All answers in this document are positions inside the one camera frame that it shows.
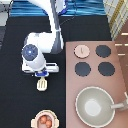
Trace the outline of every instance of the black burner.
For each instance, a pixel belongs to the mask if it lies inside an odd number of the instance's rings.
[[[87,76],[91,71],[89,64],[86,62],[79,62],[75,66],[75,72],[79,76]]]
[[[115,72],[114,66],[109,62],[100,63],[98,70],[103,76],[112,76]]]
[[[96,54],[100,57],[108,57],[111,54],[111,49],[106,45],[99,45],[96,48]]]

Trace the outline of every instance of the small bowl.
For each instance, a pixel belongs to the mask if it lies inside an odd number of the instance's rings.
[[[76,112],[79,118],[91,127],[105,127],[114,118],[115,109],[111,96],[99,87],[87,87],[76,98]]]

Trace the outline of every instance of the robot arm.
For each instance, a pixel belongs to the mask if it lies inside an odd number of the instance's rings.
[[[32,4],[44,9],[50,20],[51,33],[30,33],[22,49],[22,70],[26,73],[42,72],[47,69],[49,72],[58,72],[58,66],[54,63],[46,63],[42,53],[58,54],[63,49],[63,38],[59,26],[58,14],[55,8],[55,0],[28,0]]]

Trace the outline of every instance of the blue tiled floor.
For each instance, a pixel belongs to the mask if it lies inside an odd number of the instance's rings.
[[[68,0],[68,10],[64,16],[75,14],[76,8],[72,0]],[[103,0],[76,0],[76,15],[106,15]],[[10,16],[45,16],[43,10],[27,0],[14,0]]]

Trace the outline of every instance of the egg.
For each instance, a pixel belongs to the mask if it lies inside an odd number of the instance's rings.
[[[47,128],[51,128],[52,127],[52,121],[51,120],[47,120],[46,121],[46,126],[47,126]]]
[[[47,116],[42,116],[42,117],[40,118],[40,123],[41,123],[41,124],[45,124],[46,121],[47,121]]]

